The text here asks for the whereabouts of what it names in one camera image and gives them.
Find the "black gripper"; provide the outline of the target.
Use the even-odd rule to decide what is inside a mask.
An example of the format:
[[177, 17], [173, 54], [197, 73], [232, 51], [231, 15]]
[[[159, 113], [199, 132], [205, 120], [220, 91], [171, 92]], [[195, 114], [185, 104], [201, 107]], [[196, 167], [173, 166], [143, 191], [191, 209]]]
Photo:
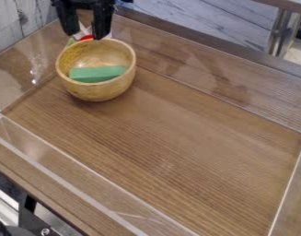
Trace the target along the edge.
[[76, 9], [93, 8], [92, 33], [93, 39], [100, 40], [111, 32], [115, 0], [51, 0], [61, 29], [68, 36], [80, 31]]

